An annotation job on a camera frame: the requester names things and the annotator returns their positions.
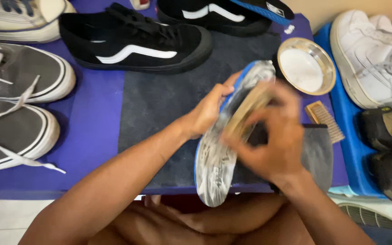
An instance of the white cleaning solution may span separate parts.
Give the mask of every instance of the white cleaning solution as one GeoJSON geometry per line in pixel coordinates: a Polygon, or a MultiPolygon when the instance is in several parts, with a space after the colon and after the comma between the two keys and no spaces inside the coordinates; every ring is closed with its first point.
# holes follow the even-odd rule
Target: white cleaning solution
{"type": "Polygon", "coordinates": [[[308,92],[321,88],[323,72],[312,55],[300,49],[288,49],[279,59],[284,75],[292,84],[308,92]]]}

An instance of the sticker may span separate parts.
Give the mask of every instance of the sticker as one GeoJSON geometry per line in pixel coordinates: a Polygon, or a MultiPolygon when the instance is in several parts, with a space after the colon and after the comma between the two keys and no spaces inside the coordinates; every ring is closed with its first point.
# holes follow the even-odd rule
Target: sticker
{"type": "Polygon", "coordinates": [[[270,3],[267,3],[267,8],[272,11],[273,13],[281,16],[282,18],[285,18],[284,11],[282,9],[278,9],[277,7],[271,5],[270,3]]]}

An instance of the hand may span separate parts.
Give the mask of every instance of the hand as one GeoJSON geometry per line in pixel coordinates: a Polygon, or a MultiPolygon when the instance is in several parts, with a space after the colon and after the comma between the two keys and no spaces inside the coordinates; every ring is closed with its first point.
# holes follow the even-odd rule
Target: hand
{"type": "Polygon", "coordinates": [[[304,129],[297,94],[279,82],[270,85],[270,90],[280,105],[254,111],[245,122],[251,125],[264,121],[269,132],[268,144],[252,147],[226,135],[222,135],[222,140],[237,152],[244,165],[282,190],[289,177],[304,170],[301,164],[304,129]]]}
{"type": "Polygon", "coordinates": [[[234,91],[233,85],[240,74],[241,71],[232,74],[223,84],[216,84],[191,112],[182,116],[180,120],[191,139],[199,138],[216,122],[220,105],[234,91]]]}

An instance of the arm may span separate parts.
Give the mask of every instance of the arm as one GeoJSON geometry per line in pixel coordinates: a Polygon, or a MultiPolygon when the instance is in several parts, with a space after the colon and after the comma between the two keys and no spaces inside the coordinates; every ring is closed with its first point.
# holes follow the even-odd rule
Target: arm
{"type": "Polygon", "coordinates": [[[143,190],[190,138],[204,133],[219,114],[220,100],[239,74],[213,90],[190,113],[107,161],[36,216],[19,244],[86,244],[143,190]]]}
{"type": "Polygon", "coordinates": [[[254,148],[231,135],[223,135],[224,142],[250,170],[280,188],[296,208],[315,244],[374,244],[320,190],[302,166],[304,129],[299,120],[299,98],[282,84],[272,85],[271,89],[281,106],[255,111],[246,121],[246,124],[265,122],[270,134],[268,144],[254,148]]]}

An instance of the purple table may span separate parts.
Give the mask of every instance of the purple table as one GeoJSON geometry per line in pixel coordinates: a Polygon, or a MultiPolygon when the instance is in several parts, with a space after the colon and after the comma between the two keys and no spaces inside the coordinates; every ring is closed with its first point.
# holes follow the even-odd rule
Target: purple table
{"type": "MultiPolygon", "coordinates": [[[[80,13],[100,12],[112,2],[131,7],[129,0],[73,0],[80,13]]],[[[154,6],[140,11],[145,16],[156,16],[154,6]]],[[[281,39],[305,37],[313,40],[309,21],[297,14],[292,22],[295,30],[287,35],[283,26],[273,24],[272,31],[281,39]]],[[[18,166],[0,170],[0,199],[46,200],[55,199],[69,190],[84,176],[117,154],[123,71],[95,71],[80,67],[61,40],[35,47],[66,59],[77,75],[77,87],[67,98],[41,105],[52,112],[61,126],[56,146],[39,161],[56,163],[67,174],[44,167],[18,166]]],[[[303,105],[321,100],[332,112],[329,95],[303,95],[303,105]]],[[[310,120],[303,111],[304,123],[310,120]]],[[[334,176],[332,186],[348,184],[340,143],[334,144],[334,176]]]]}

